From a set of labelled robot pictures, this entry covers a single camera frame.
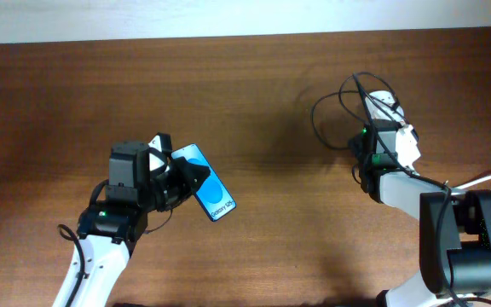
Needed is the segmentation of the blue Galaxy smartphone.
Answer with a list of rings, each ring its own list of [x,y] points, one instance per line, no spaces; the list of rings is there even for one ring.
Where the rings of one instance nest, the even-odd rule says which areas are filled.
[[[209,168],[210,175],[195,193],[195,198],[212,222],[218,221],[236,207],[234,198],[196,144],[193,143],[184,148],[177,149],[171,154],[171,157],[173,159],[184,158],[191,164]]]

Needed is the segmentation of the white power strip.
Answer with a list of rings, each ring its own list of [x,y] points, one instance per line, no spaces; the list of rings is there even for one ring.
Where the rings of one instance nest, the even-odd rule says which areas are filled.
[[[396,121],[403,125],[406,123],[402,107],[398,106],[395,110],[392,109],[396,105],[396,101],[389,91],[376,90],[370,92],[364,101],[372,119]]]

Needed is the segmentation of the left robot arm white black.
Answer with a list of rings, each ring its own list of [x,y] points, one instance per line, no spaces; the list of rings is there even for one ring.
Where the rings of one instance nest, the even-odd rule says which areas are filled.
[[[152,211],[172,211],[195,194],[211,174],[208,167],[174,158],[171,145],[117,142],[108,178],[100,182],[71,230],[58,225],[74,250],[56,306],[103,306],[126,268],[139,239],[149,233]]]

